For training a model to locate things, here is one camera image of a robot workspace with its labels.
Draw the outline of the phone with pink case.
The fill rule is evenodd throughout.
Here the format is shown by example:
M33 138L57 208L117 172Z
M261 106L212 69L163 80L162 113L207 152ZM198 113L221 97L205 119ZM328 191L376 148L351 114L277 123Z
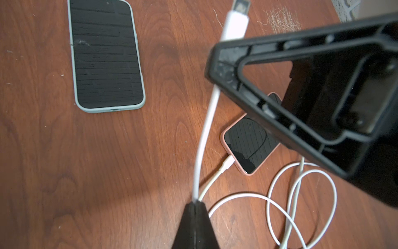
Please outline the phone with pink case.
M247 113L225 128L220 141L239 171L247 176L256 173L280 146L280 141Z

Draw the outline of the phone with green case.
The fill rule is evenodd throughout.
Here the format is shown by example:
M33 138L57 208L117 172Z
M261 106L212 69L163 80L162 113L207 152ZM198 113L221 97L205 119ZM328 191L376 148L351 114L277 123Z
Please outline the phone with green case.
M76 105L86 113L137 110L146 93L131 5L68 1Z

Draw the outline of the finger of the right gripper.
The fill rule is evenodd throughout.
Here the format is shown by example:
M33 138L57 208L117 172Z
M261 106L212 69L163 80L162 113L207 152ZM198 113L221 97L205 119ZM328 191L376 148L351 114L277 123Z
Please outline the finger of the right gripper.
M280 104L244 75L292 62ZM217 43L206 78L285 146L398 206L398 15Z

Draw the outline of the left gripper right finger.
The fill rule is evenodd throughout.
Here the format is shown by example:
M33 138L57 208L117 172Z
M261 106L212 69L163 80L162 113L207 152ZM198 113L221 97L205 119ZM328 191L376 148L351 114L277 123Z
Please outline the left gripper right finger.
M206 205L197 201L195 204L194 217L194 248L195 249L219 249L215 232L213 230Z

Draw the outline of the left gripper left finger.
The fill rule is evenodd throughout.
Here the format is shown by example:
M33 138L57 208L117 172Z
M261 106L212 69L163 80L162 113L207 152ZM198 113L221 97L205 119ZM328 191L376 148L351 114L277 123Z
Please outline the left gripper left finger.
M195 249L195 204L188 203L183 211L172 249Z

